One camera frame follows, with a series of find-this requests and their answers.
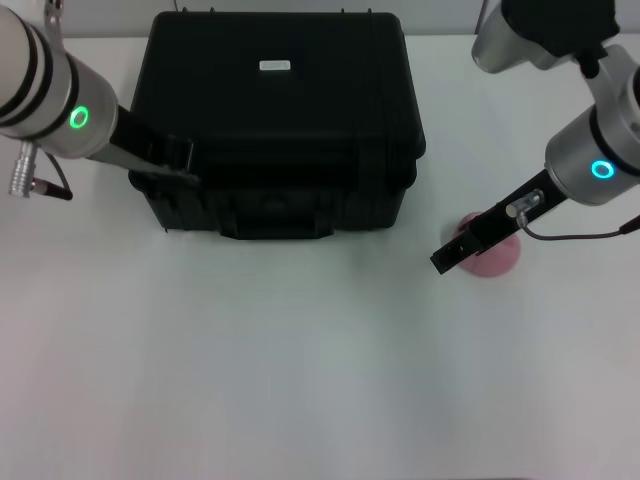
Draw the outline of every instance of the white tabletop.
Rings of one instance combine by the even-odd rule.
[[[640,234],[523,238],[494,280],[429,261],[592,103],[577,67],[490,76],[472,42],[408,39],[428,150],[389,231],[166,234],[87,161],[63,162],[70,204],[1,196],[0,478],[637,480]],[[130,104],[145,40],[67,46]],[[0,139],[7,186],[17,150]],[[640,189],[533,226],[638,213]]]

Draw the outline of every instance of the white label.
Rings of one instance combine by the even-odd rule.
[[[262,72],[276,72],[291,70],[291,62],[289,60],[263,60],[260,62],[260,70]]]

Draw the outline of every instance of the black hard case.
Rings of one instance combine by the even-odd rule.
[[[198,186],[130,173],[162,226],[238,239],[391,227],[426,148],[391,14],[162,13],[132,112],[198,146]]]

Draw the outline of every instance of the green led ring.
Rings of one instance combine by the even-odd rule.
[[[73,112],[71,112],[71,118],[69,119],[69,125],[71,128],[77,130],[79,128],[84,127],[89,121],[89,109],[87,107],[77,107]]]

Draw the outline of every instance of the white wall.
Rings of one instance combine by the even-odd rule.
[[[0,0],[21,15],[43,0]],[[473,33],[483,0],[178,0],[180,8],[225,11],[390,11],[407,33]],[[153,18],[173,0],[65,0],[67,36],[146,36]]]

